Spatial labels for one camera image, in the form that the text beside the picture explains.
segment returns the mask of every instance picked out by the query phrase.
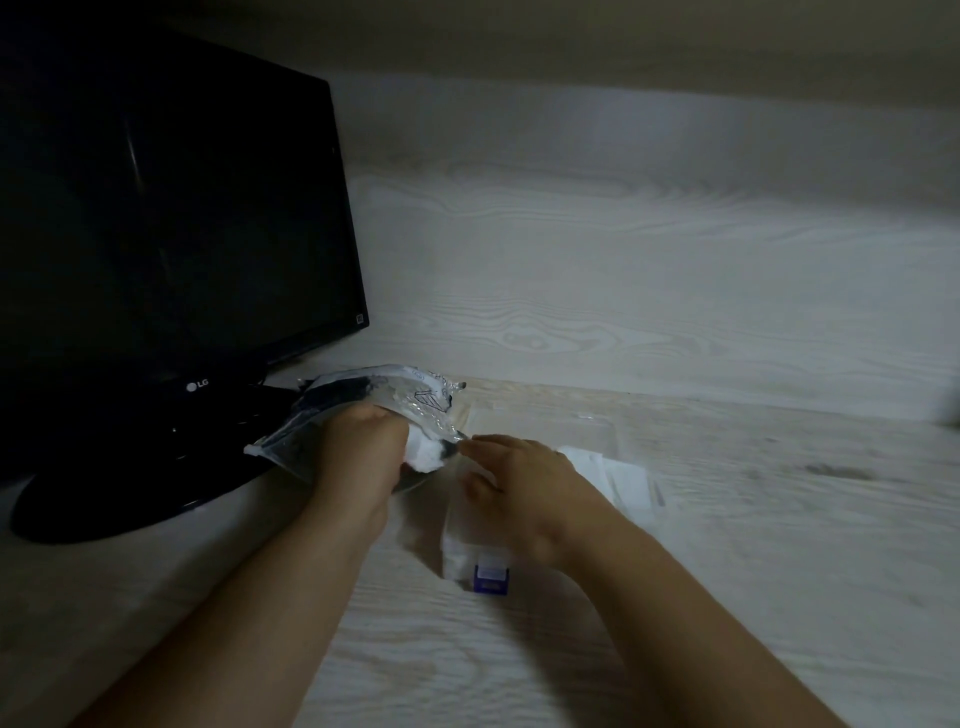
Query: monitor screen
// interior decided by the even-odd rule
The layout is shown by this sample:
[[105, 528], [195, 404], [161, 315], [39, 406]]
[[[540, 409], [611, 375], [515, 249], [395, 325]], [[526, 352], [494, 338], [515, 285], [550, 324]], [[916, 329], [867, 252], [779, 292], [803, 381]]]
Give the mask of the monitor screen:
[[0, 36], [5, 414], [367, 324], [325, 82], [155, 29]]

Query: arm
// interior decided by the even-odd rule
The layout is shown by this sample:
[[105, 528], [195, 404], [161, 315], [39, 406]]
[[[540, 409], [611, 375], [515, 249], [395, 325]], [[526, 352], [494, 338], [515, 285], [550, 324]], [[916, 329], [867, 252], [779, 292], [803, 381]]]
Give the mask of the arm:
[[75, 728], [288, 726], [383, 530], [408, 427], [355, 405], [324, 428], [316, 491], [73, 723]]
[[468, 499], [517, 552], [562, 570], [589, 597], [637, 681], [682, 725], [843, 726], [655, 539], [565, 457], [502, 435], [461, 452], [496, 477], [467, 476]]

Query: left hand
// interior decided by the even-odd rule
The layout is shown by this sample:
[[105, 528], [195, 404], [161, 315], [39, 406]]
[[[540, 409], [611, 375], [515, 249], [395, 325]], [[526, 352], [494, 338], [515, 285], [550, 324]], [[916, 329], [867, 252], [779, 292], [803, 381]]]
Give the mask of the left hand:
[[409, 431], [402, 417], [367, 402], [327, 420], [310, 507], [368, 529], [374, 541], [387, 523], [387, 500], [400, 478]]

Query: white cotton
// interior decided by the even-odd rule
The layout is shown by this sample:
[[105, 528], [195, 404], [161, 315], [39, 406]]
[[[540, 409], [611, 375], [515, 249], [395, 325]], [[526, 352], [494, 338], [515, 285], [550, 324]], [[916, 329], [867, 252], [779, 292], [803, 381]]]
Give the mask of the white cotton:
[[444, 465], [444, 441], [433, 440], [419, 425], [410, 423], [403, 462], [418, 473], [433, 473]]

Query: hand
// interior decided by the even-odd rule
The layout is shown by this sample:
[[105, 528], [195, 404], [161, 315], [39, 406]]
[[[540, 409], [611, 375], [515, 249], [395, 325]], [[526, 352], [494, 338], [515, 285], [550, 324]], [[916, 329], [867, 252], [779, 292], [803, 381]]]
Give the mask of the hand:
[[563, 455], [533, 440], [479, 435], [460, 452], [496, 478], [464, 477], [467, 499], [517, 554], [564, 570], [571, 557], [623, 519]]
[[369, 529], [375, 540], [387, 523], [387, 500], [400, 478], [409, 431], [402, 417], [367, 402], [327, 420], [310, 507], [340, 523]]

